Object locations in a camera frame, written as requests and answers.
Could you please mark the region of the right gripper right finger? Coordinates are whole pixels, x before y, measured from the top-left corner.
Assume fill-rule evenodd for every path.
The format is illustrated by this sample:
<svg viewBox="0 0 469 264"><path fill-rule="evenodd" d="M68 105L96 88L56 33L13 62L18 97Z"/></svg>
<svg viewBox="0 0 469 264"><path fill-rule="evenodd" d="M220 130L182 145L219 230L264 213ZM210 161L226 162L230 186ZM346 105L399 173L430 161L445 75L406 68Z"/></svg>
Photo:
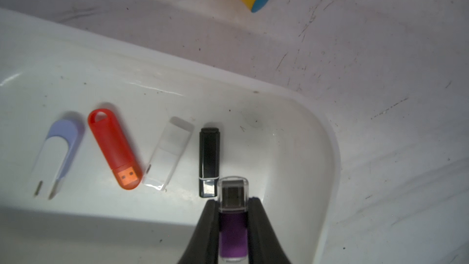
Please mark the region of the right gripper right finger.
<svg viewBox="0 0 469 264"><path fill-rule="evenodd" d="M250 198L247 213L250 264L290 264L259 198Z"/></svg>

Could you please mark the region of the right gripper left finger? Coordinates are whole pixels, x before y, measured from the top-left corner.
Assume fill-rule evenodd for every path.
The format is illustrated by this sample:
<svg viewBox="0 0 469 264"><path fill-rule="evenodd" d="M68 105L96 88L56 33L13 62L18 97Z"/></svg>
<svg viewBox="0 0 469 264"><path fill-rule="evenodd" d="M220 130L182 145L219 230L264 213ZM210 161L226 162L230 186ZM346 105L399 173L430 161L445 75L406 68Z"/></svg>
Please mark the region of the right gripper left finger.
<svg viewBox="0 0 469 264"><path fill-rule="evenodd" d="M217 264L219 258L219 203L208 200L179 264Z"/></svg>

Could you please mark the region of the purple usb drive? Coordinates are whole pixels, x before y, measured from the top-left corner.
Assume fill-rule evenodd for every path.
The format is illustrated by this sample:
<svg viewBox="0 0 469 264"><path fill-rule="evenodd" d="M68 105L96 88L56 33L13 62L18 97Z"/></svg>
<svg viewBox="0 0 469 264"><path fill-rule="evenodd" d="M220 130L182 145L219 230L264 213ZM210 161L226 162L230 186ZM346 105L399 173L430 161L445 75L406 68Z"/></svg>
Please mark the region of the purple usb drive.
<svg viewBox="0 0 469 264"><path fill-rule="evenodd" d="M247 211L249 182L244 177L220 179L219 192L219 256L228 263L248 257Z"/></svg>

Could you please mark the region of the clear white usb drive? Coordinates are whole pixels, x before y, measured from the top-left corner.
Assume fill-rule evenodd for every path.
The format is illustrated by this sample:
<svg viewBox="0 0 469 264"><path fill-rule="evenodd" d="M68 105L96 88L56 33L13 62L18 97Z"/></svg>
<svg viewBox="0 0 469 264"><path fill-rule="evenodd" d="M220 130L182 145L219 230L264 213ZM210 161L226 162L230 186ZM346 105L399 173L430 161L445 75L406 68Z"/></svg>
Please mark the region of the clear white usb drive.
<svg viewBox="0 0 469 264"><path fill-rule="evenodd" d="M169 184L194 131L193 124L171 117L150 158L142 183L156 191Z"/></svg>

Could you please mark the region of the red usb drive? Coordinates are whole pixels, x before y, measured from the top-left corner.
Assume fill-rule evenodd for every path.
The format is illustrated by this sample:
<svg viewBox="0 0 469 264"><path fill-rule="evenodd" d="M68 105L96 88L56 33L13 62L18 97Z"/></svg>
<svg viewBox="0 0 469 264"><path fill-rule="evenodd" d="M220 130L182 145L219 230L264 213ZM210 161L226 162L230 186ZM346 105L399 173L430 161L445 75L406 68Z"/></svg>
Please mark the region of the red usb drive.
<svg viewBox="0 0 469 264"><path fill-rule="evenodd" d="M97 109L89 114L87 123L120 187L136 188L142 180L142 169L116 115L108 109Z"/></svg>

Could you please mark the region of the black capped usb drive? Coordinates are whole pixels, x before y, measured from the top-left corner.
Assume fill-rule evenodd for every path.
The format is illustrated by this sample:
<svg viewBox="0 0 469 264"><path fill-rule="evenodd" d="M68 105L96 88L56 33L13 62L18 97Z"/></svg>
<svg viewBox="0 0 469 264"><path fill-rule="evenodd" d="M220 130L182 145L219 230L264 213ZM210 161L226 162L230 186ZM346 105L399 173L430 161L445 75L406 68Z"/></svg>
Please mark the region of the black capped usb drive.
<svg viewBox="0 0 469 264"><path fill-rule="evenodd" d="M203 128L199 134L199 196L217 197L221 133L218 128Z"/></svg>

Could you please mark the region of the white lilac usb drive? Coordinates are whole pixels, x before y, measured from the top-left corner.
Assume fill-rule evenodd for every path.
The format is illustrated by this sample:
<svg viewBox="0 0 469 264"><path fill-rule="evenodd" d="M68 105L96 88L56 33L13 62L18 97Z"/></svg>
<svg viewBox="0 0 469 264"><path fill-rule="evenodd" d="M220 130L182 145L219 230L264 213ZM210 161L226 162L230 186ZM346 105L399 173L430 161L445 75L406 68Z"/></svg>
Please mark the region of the white lilac usb drive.
<svg viewBox="0 0 469 264"><path fill-rule="evenodd" d="M51 125L29 176L34 198L51 200L60 192L83 136L84 125L77 119L60 119Z"/></svg>

